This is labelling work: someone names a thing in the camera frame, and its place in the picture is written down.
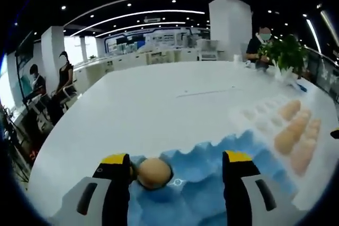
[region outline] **blue egg tray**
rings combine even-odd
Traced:
[[[251,156],[262,175],[279,183],[288,195],[296,186],[283,166],[262,142],[254,140],[252,131],[240,137],[230,135],[216,146],[210,142],[197,144],[189,153],[170,150],[160,158],[171,165],[173,177],[155,191],[145,190],[138,182],[130,186],[128,225],[134,226],[212,226],[227,225],[222,181],[222,152],[241,151]],[[136,165],[144,156],[131,156]]]

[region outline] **ceiling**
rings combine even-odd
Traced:
[[[38,40],[41,34],[51,25],[65,26],[65,35],[71,35],[81,28],[93,25],[103,20],[120,15],[154,10],[189,10],[200,11],[205,14],[187,13],[160,13],[157,17],[165,18],[164,22],[186,22],[185,26],[208,27],[208,4],[212,0],[126,0],[111,4],[98,10],[89,12],[74,20],[78,16],[94,9],[119,0],[4,0],[5,20],[3,33],[6,38],[5,51],[12,52],[30,31],[36,32],[34,39]],[[243,0],[253,10],[253,28],[264,25],[273,29],[276,36],[295,33],[307,46],[317,49],[312,33],[303,14],[308,15],[317,31],[320,46],[324,54],[332,56],[333,49],[338,49],[329,29],[322,20],[320,11],[326,10],[331,14],[332,23],[339,13],[336,13],[336,0]],[[148,14],[124,17],[94,26],[90,30],[78,35],[98,35],[114,29],[142,24]]]

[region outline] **person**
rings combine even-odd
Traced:
[[[53,125],[56,125],[61,117],[64,115],[63,108],[60,104],[53,99],[50,99],[47,95],[46,90],[46,81],[45,79],[39,74],[38,66],[33,64],[30,68],[30,75],[33,76],[33,92],[30,93],[25,100],[33,99],[38,95],[42,95],[40,98],[40,102],[46,107],[47,112],[50,116],[50,120]]]
[[[260,60],[261,62],[268,63],[270,60],[267,56],[262,56],[261,58],[258,55],[258,51],[260,46],[268,43],[271,38],[271,31],[268,28],[259,27],[258,33],[249,41],[247,50],[246,50],[246,58],[251,62],[257,62]]]
[[[59,69],[59,84],[52,98],[61,102],[67,97],[63,89],[73,83],[73,65],[69,62],[68,54],[65,51],[60,54],[59,59],[62,61],[63,66]],[[65,90],[68,95],[75,92],[74,87],[68,87]]]

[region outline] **egg carton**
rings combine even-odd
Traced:
[[[240,137],[230,135],[216,146],[197,144],[189,153],[171,150],[161,153],[173,171],[167,185],[145,190],[138,182],[130,186],[128,225],[226,225],[222,152],[241,151],[251,156],[261,174],[279,183],[282,192],[292,195],[296,187],[283,166],[263,142],[255,142],[251,131]],[[131,156],[137,166],[146,158]]]
[[[274,147],[274,138],[278,133],[285,129],[290,121],[286,121],[278,113],[278,110],[286,105],[291,99],[284,95],[278,95],[273,98],[266,98],[259,102],[246,107],[238,107],[234,109],[229,117],[240,132],[244,130],[252,130],[258,142],[264,142],[269,148],[270,152],[277,158],[285,167],[289,177],[295,182],[297,186],[302,184],[303,177],[298,176],[290,166],[290,154],[298,147],[298,143],[294,146],[289,155],[282,155]],[[301,104],[300,110],[307,108]],[[301,135],[300,140],[305,139],[304,133]]]

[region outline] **potted plant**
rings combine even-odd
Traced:
[[[306,49],[293,35],[262,45],[258,55],[269,57],[275,66],[275,78],[281,82],[291,79],[293,73],[301,77],[307,59]]]

